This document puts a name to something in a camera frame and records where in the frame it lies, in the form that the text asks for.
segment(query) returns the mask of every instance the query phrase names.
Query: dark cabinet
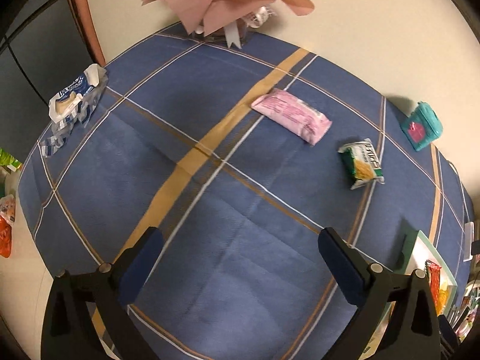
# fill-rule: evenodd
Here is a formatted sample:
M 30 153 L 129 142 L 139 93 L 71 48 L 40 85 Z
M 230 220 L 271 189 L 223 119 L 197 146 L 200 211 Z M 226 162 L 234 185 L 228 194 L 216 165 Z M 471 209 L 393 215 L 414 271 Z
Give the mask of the dark cabinet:
M 9 50 L 0 55 L 0 147 L 24 161 L 49 122 L 48 109 Z
M 92 58 L 67 0 L 28 0 L 6 38 L 0 42 L 0 147 L 23 162 L 50 121 L 45 103 Z
M 67 0 L 47 8 L 10 45 L 20 66 L 47 101 L 92 63 Z

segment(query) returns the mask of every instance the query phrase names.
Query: blue tablecloth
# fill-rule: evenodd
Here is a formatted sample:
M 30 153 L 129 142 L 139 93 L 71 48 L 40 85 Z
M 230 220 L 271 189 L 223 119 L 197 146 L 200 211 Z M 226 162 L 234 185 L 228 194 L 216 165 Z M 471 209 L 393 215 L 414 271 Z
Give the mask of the blue tablecloth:
M 53 275 L 112 262 L 159 226 L 166 248 L 129 313 L 165 359 L 320 359 L 354 312 L 318 252 L 322 226 L 390 268 L 422 230 L 465 286 L 457 176 L 434 146 L 413 150 L 385 97 L 265 35 L 239 51 L 181 32 L 109 63 L 89 125 L 48 159 L 33 148 L 19 194 Z M 333 121 L 315 147 L 248 109 L 272 86 Z M 337 149 L 364 138 L 385 185 L 351 191 Z

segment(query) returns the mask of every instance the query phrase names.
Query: red package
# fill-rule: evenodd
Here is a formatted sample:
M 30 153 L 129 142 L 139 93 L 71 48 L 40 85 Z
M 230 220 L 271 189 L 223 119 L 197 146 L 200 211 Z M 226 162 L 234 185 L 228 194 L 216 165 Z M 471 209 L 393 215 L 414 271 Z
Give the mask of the red package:
M 438 294 L 440 292 L 440 270 L 442 267 L 428 259 L 425 261 L 425 268 L 430 283 L 431 296 L 433 297 L 433 302 L 436 306 L 438 303 Z
M 0 256 L 9 257 L 11 253 L 11 226 L 0 216 Z

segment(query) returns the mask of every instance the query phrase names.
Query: chips package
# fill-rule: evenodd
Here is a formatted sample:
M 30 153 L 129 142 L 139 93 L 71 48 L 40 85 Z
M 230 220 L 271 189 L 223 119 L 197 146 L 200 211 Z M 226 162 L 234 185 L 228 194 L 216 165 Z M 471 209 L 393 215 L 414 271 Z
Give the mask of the chips package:
M 11 226 L 0 216 L 0 256 L 10 257 L 11 253 Z
M 429 259 L 425 261 L 425 273 L 430 284 L 431 296 L 435 304 L 435 309 L 440 309 L 439 295 L 440 295 L 440 270 L 441 266 L 435 264 Z
M 338 152 L 353 180 L 350 189 L 354 190 L 375 181 L 385 183 L 380 161 L 370 139 L 343 145 Z

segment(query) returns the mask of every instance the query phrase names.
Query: floor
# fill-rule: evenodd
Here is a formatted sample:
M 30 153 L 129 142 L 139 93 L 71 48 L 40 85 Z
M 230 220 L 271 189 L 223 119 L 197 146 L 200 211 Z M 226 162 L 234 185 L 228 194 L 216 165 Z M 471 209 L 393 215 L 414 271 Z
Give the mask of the floor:
M 6 177 L 6 193 L 15 194 L 19 176 L 15 172 Z M 53 278 L 33 242 L 18 199 L 12 238 L 10 257 L 0 257 L 0 312 L 26 354 L 39 360 L 43 314 Z

